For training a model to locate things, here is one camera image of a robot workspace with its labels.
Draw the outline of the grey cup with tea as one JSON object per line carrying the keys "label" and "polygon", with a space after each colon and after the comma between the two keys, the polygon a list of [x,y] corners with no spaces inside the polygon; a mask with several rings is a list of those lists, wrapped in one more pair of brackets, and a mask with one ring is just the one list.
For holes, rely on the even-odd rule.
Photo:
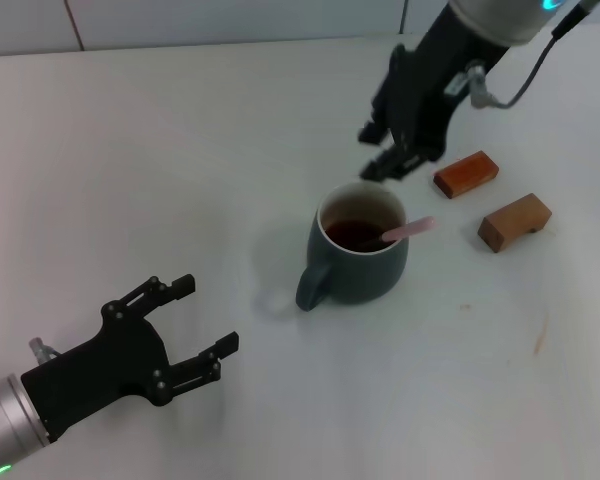
{"label": "grey cup with tea", "polygon": [[330,192],[311,225],[306,268],[296,290],[299,309],[308,312],[326,298],[361,304],[389,292],[405,269],[409,241],[363,244],[406,221],[402,202],[379,183],[359,181]]}

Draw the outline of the light brown arched wooden block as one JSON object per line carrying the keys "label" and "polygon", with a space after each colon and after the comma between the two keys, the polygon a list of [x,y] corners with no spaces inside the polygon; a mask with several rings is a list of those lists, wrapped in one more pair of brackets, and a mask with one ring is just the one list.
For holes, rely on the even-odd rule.
{"label": "light brown arched wooden block", "polygon": [[508,248],[520,237],[541,231],[552,211],[533,193],[485,216],[478,236],[494,252]]}

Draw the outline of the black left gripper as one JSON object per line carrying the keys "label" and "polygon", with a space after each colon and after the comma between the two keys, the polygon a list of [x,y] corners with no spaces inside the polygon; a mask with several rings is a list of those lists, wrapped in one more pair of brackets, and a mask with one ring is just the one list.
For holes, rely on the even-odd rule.
{"label": "black left gripper", "polygon": [[169,366],[162,339],[145,319],[195,290],[191,274],[170,285],[152,276],[102,308],[102,326],[93,338],[21,375],[51,443],[125,396],[164,406],[174,397],[221,379],[221,361],[239,349],[237,332]]}

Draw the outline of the reddish flat wooden block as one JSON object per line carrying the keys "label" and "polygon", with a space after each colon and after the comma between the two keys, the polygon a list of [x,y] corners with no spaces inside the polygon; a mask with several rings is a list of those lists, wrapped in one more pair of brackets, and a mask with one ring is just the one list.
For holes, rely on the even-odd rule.
{"label": "reddish flat wooden block", "polygon": [[498,165],[484,151],[478,151],[436,172],[433,183],[453,199],[493,180],[498,173]]}

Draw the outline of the pink handled metal spoon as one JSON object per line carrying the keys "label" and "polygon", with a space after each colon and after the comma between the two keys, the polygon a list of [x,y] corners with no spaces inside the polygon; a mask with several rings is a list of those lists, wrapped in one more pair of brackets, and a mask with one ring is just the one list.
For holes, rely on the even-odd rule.
{"label": "pink handled metal spoon", "polygon": [[410,236],[418,235],[433,229],[435,219],[432,216],[410,221],[400,227],[388,230],[379,237],[368,240],[359,245],[361,250],[382,250],[388,245],[404,240]]}

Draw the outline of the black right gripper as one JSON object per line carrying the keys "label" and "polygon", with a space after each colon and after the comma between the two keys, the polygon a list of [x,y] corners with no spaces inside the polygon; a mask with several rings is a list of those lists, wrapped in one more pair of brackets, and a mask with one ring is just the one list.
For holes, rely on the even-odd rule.
{"label": "black right gripper", "polygon": [[[448,126],[467,95],[445,90],[477,61],[492,68],[507,52],[465,26],[447,6],[414,50],[398,45],[389,64],[387,125],[394,145],[383,150],[359,174],[366,181],[402,180],[446,150]],[[373,119],[358,132],[359,143],[380,146],[388,127]]]}

